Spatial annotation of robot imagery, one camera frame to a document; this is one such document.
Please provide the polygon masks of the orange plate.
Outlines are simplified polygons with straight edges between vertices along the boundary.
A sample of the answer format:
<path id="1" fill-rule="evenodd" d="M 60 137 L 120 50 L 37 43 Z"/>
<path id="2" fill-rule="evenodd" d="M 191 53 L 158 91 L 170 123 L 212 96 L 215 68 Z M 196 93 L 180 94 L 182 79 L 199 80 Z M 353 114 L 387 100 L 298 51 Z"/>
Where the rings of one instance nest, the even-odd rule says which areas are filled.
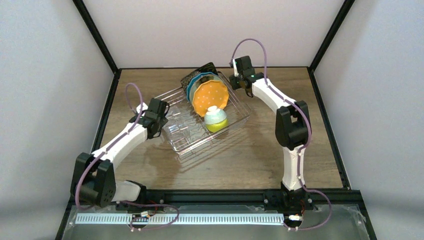
<path id="1" fill-rule="evenodd" d="M 209 107 L 224 109 L 229 101 L 228 87 L 220 80 L 202 83 L 194 92 L 191 104 L 194 112 L 204 117 Z"/>

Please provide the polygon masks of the black floral square plate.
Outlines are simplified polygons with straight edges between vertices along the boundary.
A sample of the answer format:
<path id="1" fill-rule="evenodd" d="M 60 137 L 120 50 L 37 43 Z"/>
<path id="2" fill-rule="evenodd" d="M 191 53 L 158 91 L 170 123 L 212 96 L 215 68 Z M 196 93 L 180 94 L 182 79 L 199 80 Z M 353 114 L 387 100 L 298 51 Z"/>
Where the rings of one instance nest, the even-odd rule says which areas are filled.
<path id="1" fill-rule="evenodd" d="M 196 68 L 195 70 L 193 70 L 191 73 L 189 73 L 188 75 L 184 76 L 181 80 L 180 80 L 180 84 L 181 87 L 184 91 L 184 93 L 187 95 L 190 91 L 188 90 L 188 87 L 190 85 L 190 82 L 197 77 L 200 74 L 207 74 L 207 73 L 212 73 L 215 75 L 218 75 L 218 71 L 214 65 L 213 62 L 208 62 L 205 65 L 202 65 L 198 68 Z"/>

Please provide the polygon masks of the metal wire dish rack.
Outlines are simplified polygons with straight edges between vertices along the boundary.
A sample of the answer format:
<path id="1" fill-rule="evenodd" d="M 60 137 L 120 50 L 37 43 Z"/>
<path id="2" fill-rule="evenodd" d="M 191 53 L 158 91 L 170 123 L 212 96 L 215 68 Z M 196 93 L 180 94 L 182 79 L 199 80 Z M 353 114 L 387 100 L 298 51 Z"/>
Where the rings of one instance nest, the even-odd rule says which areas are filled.
<path id="1" fill-rule="evenodd" d="M 251 115 L 252 109 L 241 101 L 240 94 L 232 90 L 227 76 L 222 71 L 219 71 L 218 75 L 228 87 L 229 99 L 224 108 L 228 126 L 217 132 L 207 130 L 203 118 L 195 113 L 181 86 L 156 97 L 170 104 L 166 115 L 168 122 L 162 128 L 161 136 L 170 143 L 177 154 L 195 153 L 201 147 L 234 135 Z"/>

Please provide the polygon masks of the light blue floral plate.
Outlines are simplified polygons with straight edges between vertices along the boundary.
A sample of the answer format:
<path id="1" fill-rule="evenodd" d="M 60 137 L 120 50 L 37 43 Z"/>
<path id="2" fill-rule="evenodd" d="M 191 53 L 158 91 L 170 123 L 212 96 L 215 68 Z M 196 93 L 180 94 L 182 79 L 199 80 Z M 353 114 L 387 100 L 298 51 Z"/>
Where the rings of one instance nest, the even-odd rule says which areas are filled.
<path id="1" fill-rule="evenodd" d="M 187 99 L 189 101 L 193 100 L 194 97 L 194 93 L 197 90 L 197 88 L 203 84 L 203 83 L 207 83 L 209 81 L 222 81 L 222 78 L 219 77 L 218 75 L 214 74 L 214 73 L 201 73 L 199 75 L 197 75 L 196 77 L 194 77 L 191 82 L 189 83 L 189 85 L 187 86 Z"/>

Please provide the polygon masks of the pale green small bowl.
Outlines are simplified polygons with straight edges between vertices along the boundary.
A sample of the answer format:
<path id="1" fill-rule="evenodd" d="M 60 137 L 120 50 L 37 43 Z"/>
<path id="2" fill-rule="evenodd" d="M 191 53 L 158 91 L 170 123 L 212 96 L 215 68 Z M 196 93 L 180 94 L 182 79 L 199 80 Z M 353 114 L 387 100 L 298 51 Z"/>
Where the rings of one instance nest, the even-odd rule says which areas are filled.
<path id="1" fill-rule="evenodd" d="M 207 108 L 203 119 L 206 125 L 218 124 L 227 119 L 227 114 L 223 109 L 213 105 Z"/>

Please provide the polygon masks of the yellow-green small bowl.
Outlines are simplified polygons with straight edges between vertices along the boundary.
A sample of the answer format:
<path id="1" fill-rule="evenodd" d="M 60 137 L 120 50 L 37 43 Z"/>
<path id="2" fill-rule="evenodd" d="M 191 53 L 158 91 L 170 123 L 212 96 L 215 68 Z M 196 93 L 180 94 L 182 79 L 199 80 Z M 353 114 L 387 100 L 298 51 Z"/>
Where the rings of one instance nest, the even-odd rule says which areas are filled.
<path id="1" fill-rule="evenodd" d="M 221 122 L 218 123 L 214 123 L 214 124 L 206 124 L 205 127 L 206 129 L 211 132 L 211 133 L 216 133 L 224 128 L 226 128 L 229 125 L 229 121 L 228 119 L 224 119 Z"/>

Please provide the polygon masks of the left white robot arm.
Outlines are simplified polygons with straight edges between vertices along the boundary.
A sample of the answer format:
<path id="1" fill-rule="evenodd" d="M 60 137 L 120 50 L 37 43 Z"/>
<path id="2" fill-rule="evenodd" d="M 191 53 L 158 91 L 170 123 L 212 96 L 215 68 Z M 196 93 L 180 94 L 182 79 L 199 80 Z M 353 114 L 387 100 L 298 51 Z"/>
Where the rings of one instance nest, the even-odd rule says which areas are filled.
<path id="1" fill-rule="evenodd" d="M 137 146 L 159 137 L 168 122 L 168 102 L 152 98 L 142 103 L 125 128 L 110 142 L 92 153 L 80 153 L 74 166 L 70 193 L 83 209 L 104 208 L 112 202 L 136 202 L 145 197 L 146 188 L 135 181 L 117 181 L 115 171 Z"/>

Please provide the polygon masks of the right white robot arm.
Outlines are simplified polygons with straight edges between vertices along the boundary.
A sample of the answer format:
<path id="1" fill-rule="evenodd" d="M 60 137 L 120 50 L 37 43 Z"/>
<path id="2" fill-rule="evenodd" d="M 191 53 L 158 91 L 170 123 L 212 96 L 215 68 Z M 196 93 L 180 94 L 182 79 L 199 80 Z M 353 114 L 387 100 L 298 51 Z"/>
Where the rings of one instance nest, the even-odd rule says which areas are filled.
<path id="1" fill-rule="evenodd" d="M 304 188 L 304 155 L 312 135 L 308 105 L 288 97 L 263 72 L 256 72 L 248 55 L 232 59 L 230 66 L 232 89 L 244 89 L 249 97 L 259 98 L 275 113 L 274 133 L 283 148 L 283 186 L 288 191 Z"/>

